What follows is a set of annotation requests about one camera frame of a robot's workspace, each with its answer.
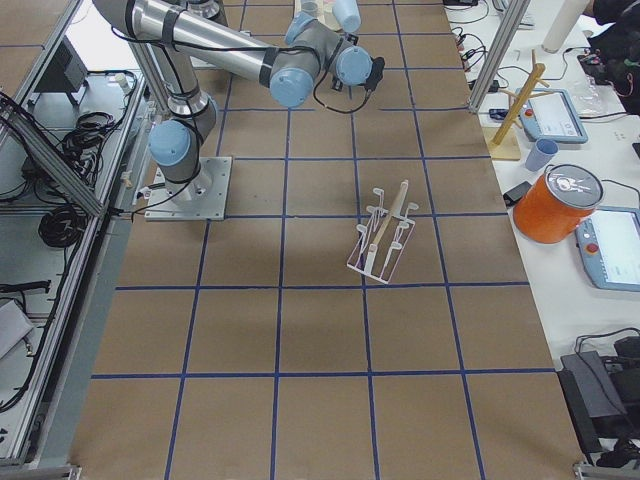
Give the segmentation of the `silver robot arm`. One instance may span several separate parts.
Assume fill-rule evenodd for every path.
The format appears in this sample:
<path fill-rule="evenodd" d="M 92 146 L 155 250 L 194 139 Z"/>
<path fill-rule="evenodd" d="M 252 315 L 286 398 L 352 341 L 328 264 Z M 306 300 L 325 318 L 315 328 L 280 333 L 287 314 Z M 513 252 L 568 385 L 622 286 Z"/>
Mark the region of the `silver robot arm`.
<path fill-rule="evenodd" d="M 218 106 L 202 87 L 194 60 L 267 90 L 283 110 L 317 96 L 327 76 L 356 87 L 370 98 L 381 81 L 384 60 L 306 13 L 298 13 L 276 46 L 206 17 L 187 1 L 98 1 L 97 11 L 114 34 L 148 52 L 163 83 L 169 119 L 154 127 L 149 150 L 164 176 L 167 195 L 196 200 L 212 187 L 204 156 L 216 127 Z"/>
<path fill-rule="evenodd" d="M 227 26 L 228 21 L 222 0 L 188 0 L 187 9 L 205 19 Z"/>

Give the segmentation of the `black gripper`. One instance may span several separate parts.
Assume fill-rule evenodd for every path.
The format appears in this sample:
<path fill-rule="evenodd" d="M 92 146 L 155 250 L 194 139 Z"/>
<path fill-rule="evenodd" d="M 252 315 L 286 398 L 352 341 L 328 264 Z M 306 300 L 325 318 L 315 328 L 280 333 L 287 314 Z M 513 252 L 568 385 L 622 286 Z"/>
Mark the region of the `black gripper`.
<path fill-rule="evenodd" d="M 376 57 L 372 59 L 370 74 L 363 84 L 367 92 L 373 92 L 376 90 L 378 84 L 383 79 L 384 68 L 385 59 L 383 57 Z"/>

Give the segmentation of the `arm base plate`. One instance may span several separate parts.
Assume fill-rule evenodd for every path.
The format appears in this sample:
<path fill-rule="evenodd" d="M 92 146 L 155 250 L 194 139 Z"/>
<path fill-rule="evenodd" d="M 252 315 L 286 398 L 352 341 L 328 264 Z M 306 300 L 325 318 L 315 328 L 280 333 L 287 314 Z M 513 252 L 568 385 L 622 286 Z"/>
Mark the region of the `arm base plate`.
<path fill-rule="evenodd" d="M 201 157 L 199 175 L 179 195 L 181 186 L 168 183 L 150 193 L 148 221 L 223 220 L 232 169 L 232 157 Z"/>

